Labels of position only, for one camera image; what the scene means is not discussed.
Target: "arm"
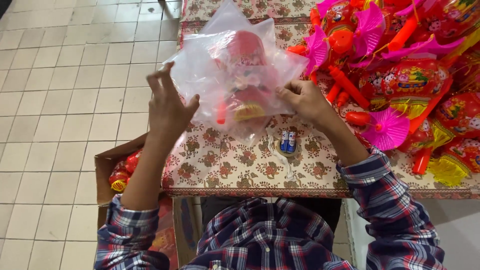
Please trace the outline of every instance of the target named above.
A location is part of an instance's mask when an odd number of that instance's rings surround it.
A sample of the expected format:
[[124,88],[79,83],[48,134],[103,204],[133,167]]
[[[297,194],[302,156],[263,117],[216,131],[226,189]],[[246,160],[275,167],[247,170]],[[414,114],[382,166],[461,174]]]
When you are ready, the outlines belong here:
[[168,269],[169,259],[148,251],[158,227],[158,193],[165,160],[198,109],[198,95],[187,106],[170,78],[173,63],[147,77],[154,97],[149,102],[150,132],[137,168],[122,195],[110,203],[98,230],[95,269]]
[[408,185],[390,169],[388,157],[367,151],[336,115],[320,89],[310,82],[292,81],[279,96],[323,132],[341,160],[337,170],[360,204],[357,213],[371,224],[368,269],[443,269],[444,252],[421,203],[407,193]]

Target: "plaid shirt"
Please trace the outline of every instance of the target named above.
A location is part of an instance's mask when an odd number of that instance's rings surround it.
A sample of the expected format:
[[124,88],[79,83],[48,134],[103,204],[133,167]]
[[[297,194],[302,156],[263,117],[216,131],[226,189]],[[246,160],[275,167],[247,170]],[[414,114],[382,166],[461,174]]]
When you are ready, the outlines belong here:
[[[388,157],[375,147],[370,153],[358,164],[337,165],[360,204],[357,213],[371,223],[367,233],[376,239],[369,245],[367,269],[444,269],[444,252],[427,211],[392,173]],[[168,269],[165,255],[147,250],[157,213],[127,210],[115,196],[98,230],[95,269]],[[198,257],[181,269],[355,269],[332,253],[333,238],[319,215],[288,199],[252,198],[216,215],[198,244]]]

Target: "hand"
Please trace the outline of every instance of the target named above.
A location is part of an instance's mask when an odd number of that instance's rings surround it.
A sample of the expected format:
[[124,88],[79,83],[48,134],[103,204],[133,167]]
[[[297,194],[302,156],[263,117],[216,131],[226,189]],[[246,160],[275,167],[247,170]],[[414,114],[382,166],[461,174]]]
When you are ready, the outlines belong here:
[[187,128],[199,106],[199,95],[193,96],[184,106],[170,77],[174,62],[147,76],[148,85],[153,92],[153,98],[148,102],[148,120],[150,133],[160,137],[163,142],[173,146],[175,141]]
[[320,88],[312,81],[292,80],[276,89],[278,96],[290,104],[304,119],[321,131],[340,120]]

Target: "table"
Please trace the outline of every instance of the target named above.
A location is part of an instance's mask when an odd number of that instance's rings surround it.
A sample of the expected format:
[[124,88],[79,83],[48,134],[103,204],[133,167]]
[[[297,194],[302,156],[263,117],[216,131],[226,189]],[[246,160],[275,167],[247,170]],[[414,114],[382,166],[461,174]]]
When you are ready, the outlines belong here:
[[[179,47],[183,36],[198,33],[220,6],[221,0],[183,0],[179,26]],[[276,43],[280,48],[295,45],[308,35],[311,0],[237,0],[239,8],[252,24],[273,17]],[[325,92],[332,79],[320,74],[319,86]],[[349,104],[340,111],[358,110]],[[269,139],[261,138],[253,147],[245,147],[228,134],[204,125],[190,125],[167,162],[163,187],[172,196],[303,196],[351,197],[345,181],[335,169],[337,157],[326,137],[297,116],[276,115],[265,131],[275,139],[281,131],[297,132],[300,151],[284,165],[268,150]],[[431,173],[412,173],[412,157],[389,151],[394,173],[410,185],[415,198],[480,198],[480,177],[464,179],[449,188],[434,181]],[[295,178],[286,179],[288,167]]]

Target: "person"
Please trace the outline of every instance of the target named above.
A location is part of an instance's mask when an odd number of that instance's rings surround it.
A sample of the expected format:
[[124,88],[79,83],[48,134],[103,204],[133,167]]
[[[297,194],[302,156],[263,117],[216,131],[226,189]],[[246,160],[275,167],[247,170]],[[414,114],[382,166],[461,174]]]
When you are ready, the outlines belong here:
[[[172,65],[147,77],[154,94],[149,102],[150,132],[129,185],[123,195],[115,195],[106,223],[98,230],[95,269],[169,268],[164,254],[148,251],[158,223],[160,175],[201,98],[196,95],[182,104],[169,75]],[[335,148],[337,170],[360,205],[357,213],[371,223],[367,233],[375,238],[369,244],[366,268],[444,269],[444,251],[429,215],[391,171],[388,157],[375,147],[365,149],[312,82],[291,81],[277,94]],[[198,256],[181,269],[355,269],[332,253],[339,206],[326,200],[319,200],[312,210],[308,202],[288,198],[276,203],[262,198],[238,198],[237,203],[205,198]]]

